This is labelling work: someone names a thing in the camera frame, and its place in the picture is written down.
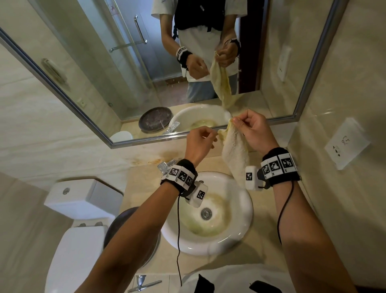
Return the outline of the person's left hand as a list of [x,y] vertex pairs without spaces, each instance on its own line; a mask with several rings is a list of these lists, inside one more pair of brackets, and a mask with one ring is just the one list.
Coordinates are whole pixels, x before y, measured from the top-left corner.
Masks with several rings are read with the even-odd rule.
[[199,149],[197,128],[192,129],[186,137],[185,159],[191,161],[196,168],[209,152],[210,150]]

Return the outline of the person's right hand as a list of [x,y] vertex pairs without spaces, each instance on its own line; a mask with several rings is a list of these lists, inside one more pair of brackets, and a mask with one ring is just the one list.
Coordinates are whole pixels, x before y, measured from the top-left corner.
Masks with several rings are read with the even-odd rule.
[[243,133],[252,149],[264,156],[271,149],[279,147],[264,115],[248,109],[238,117],[250,118],[251,129],[239,129],[239,131]]

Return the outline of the yellowish white cloth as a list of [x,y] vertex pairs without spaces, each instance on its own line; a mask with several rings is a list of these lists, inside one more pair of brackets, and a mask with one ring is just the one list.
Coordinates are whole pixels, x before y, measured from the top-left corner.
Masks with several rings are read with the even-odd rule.
[[229,119],[226,129],[218,131],[222,159],[241,188],[245,188],[245,168],[249,165],[248,144],[241,131]]

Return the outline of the person's right forearm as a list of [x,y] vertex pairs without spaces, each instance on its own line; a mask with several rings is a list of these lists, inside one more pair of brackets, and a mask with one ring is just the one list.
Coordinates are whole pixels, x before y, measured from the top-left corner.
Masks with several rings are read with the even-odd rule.
[[297,293],[357,293],[298,182],[273,186],[278,233]]

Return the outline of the person's left forearm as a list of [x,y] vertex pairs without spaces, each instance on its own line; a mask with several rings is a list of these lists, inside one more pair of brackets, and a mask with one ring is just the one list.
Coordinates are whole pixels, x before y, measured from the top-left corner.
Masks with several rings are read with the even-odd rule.
[[124,293],[157,239],[179,191],[164,182],[128,218],[75,293]]

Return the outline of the black marker wristband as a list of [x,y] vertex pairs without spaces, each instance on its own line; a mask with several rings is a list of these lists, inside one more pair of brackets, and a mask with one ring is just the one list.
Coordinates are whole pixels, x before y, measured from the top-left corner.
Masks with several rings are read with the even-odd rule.
[[167,174],[161,178],[161,185],[164,182],[171,183],[178,191],[179,196],[187,198],[195,189],[195,179],[198,173],[194,164],[188,159],[181,159],[168,168]]
[[287,149],[281,147],[271,149],[263,156],[261,171],[264,176],[262,180],[265,182],[265,189],[279,183],[300,181],[302,179],[292,155]]

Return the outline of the chrome faucet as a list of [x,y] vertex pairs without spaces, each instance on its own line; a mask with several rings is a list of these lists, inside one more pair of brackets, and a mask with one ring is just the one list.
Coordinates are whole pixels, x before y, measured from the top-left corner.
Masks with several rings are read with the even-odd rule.
[[172,159],[169,162],[161,162],[157,165],[157,168],[162,173],[162,175],[166,175],[168,173],[168,170],[171,166],[176,164],[176,160]]

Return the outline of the white round sink basin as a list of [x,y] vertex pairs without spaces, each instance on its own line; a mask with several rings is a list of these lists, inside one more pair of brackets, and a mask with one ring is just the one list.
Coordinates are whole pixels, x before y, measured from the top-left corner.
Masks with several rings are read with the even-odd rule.
[[[184,198],[176,200],[161,233],[172,247],[183,253],[218,255],[247,233],[253,219],[252,200],[230,175],[199,172],[197,181],[208,186],[200,208],[190,206]],[[208,221],[201,218],[203,208],[210,208],[213,213]]]

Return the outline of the white toilet tank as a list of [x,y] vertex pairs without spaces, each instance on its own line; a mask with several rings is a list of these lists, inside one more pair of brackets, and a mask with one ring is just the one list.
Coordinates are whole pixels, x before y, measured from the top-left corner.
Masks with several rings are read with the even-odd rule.
[[[70,192],[63,195],[69,187]],[[55,183],[44,205],[73,220],[115,218],[123,195],[96,179],[79,179]]]

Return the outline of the person's white shirt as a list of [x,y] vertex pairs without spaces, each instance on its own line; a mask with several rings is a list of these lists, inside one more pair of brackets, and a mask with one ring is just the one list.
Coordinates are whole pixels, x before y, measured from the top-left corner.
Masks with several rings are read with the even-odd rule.
[[185,276],[178,293],[296,293],[296,290],[289,273],[264,264],[245,264]]

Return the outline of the white toilet lid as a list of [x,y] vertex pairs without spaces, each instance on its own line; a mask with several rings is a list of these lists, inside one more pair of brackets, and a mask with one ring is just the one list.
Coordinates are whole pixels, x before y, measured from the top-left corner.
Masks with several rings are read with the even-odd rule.
[[52,259],[44,293],[75,293],[89,275],[104,247],[107,227],[71,227]]

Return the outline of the white wall socket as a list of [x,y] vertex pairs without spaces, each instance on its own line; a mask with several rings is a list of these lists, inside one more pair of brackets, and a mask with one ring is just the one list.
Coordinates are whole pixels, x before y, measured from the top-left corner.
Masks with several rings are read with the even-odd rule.
[[343,170],[370,141],[354,118],[346,118],[325,146],[325,151],[337,170]]

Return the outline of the metal-framed wall mirror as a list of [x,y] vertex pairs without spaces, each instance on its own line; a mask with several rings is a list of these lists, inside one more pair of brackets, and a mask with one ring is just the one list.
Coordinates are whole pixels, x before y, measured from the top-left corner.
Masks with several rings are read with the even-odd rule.
[[0,41],[109,145],[300,118],[349,0],[0,0]]

